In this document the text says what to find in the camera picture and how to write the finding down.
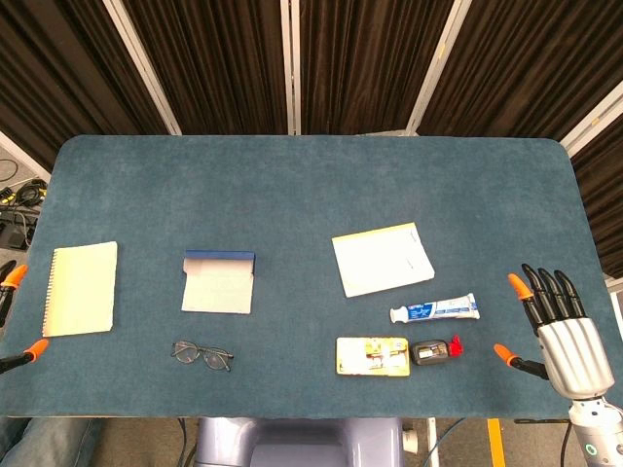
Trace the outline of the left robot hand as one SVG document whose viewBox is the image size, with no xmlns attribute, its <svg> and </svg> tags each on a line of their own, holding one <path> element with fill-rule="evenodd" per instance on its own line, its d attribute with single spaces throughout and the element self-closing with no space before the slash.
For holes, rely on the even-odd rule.
<svg viewBox="0 0 623 467">
<path fill-rule="evenodd" d="M 4 327 L 6 324 L 14 294 L 26 276 L 27 271 L 27 265 L 18 266 L 15 260 L 9 261 L 1 267 L 1 327 Z M 33 343 L 21 354 L 2 357 L 1 374 L 34 363 L 45 353 L 49 344 L 50 342 L 47 339 L 41 339 Z"/>
</svg>

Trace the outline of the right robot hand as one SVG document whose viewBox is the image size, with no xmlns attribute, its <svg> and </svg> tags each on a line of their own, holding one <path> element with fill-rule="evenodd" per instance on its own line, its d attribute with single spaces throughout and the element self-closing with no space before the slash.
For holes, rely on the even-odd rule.
<svg viewBox="0 0 623 467">
<path fill-rule="evenodd" d="M 508 281 L 522 303 L 543 356 L 541 363 L 527 360 L 501 343 L 495 354 L 505 365 L 548 380 L 569 400 L 603 397 L 615 383 L 605 348 L 569 277 L 559 269 L 549 272 L 522 265 L 526 276 L 515 273 Z"/>
</svg>

